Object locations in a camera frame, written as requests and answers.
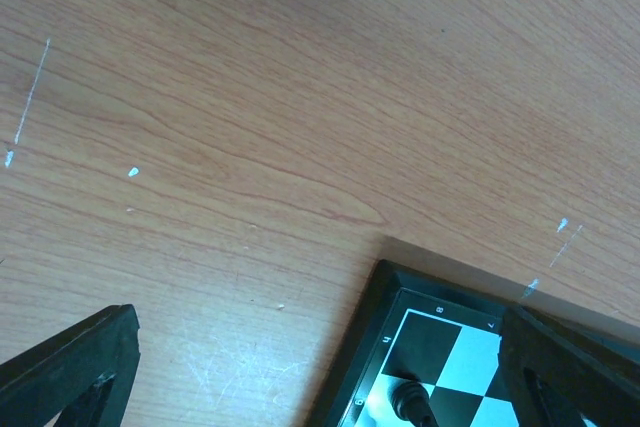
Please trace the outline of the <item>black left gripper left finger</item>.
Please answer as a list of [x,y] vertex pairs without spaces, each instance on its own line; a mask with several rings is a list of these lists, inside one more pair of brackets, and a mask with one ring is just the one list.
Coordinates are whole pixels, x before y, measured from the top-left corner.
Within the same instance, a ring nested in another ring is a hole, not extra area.
[[131,304],[108,306],[1,365],[3,426],[119,426],[140,360]]

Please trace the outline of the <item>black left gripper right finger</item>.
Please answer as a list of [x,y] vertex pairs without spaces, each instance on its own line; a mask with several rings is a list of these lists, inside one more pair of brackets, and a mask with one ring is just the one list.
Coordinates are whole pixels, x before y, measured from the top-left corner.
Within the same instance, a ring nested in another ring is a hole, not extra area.
[[639,343],[510,307],[499,367],[521,426],[637,426]]

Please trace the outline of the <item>black chess piece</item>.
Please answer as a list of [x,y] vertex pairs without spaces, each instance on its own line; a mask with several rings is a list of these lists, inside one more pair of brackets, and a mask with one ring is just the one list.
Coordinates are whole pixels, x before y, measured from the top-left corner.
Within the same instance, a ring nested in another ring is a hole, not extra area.
[[438,427],[427,390],[417,381],[398,383],[391,392],[396,416],[414,427]]

